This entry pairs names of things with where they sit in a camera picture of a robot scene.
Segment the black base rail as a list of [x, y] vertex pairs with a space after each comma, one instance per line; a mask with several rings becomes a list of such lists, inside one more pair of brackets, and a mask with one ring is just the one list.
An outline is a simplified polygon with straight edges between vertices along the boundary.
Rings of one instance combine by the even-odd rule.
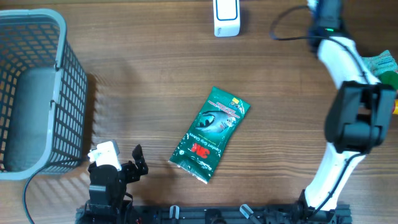
[[89, 207], [76, 211], [76, 223], [336, 223], [352, 224], [349, 205], [320, 211], [310, 220], [295, 220], [292, 205], [265, 207], [178, 207], [128, 205], [115, 215], [95, 214]]

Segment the red sauce bottle green cap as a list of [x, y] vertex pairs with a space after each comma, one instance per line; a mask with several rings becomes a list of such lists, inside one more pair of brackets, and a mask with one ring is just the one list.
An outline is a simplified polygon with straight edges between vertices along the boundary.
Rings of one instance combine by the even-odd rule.
[[395, 99], [394, 101], [394, 108], [392, 113], [398, 115], [398, 99]]

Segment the green 3M gloves packet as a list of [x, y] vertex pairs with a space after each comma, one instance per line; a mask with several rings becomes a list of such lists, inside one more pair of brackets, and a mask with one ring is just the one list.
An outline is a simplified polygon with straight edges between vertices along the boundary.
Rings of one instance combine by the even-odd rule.
[[169, 161], [207, 184], [250, 107], [214, 86]]

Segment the white barcode scanner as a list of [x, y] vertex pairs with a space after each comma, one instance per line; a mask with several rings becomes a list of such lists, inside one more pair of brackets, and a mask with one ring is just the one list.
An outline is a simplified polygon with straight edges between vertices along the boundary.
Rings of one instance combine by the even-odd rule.
[[234, 37], [240, 32], [239, 0], [213, 0], [215, 37]]

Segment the grey plastic basket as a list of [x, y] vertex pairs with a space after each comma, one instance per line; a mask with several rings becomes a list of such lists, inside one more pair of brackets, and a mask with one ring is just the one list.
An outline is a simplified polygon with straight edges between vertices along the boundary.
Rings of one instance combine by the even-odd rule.
[[83, 153], [88, 79], [51, 9], [1, 12], [1, 179], [64, 174]]

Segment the green round lid container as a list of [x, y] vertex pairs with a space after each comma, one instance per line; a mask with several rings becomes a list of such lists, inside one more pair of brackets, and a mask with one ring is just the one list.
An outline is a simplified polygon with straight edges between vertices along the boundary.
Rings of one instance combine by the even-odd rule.
[[379, 75], [381, 83], [392, 86], [398, 90], [398, 74], [393, 71], [387, 71]]

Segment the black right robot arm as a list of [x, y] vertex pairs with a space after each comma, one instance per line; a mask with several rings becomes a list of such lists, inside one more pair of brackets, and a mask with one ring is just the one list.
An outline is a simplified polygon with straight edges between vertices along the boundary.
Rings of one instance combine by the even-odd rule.
[[326, 151], [304, 190], [312, 218], [336, 208], [355, 167], [385, 140], [396, 90], [366, 68], [346, 31], [342, 1], [308, 1], [307, 6], [312, 13], [311, 46], [338, 90], [325, 120]]

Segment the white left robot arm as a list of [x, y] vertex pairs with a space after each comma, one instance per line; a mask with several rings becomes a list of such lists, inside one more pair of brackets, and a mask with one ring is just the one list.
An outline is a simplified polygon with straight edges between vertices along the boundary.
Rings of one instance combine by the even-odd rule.
[[132, 150], [133, 161], [121, 164], [119, 148], [115, 141], [98, 144], [88, 153], [90, 165], [89, 195], [82, 211], [76, 216], [77, 223], [129, 223], [132, 202], [124, 200], [127, 184], [137, 182], [148, 174], [142, 146]]

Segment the light blue wipes pack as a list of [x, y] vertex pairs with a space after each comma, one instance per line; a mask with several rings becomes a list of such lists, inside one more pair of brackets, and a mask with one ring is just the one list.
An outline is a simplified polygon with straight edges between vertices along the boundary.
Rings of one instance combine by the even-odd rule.
[[377, 56], [363, 57], [363, 61], [370, 72], [377, 77], [385, 72], [397, 72], [397, 63], [388, 50]]

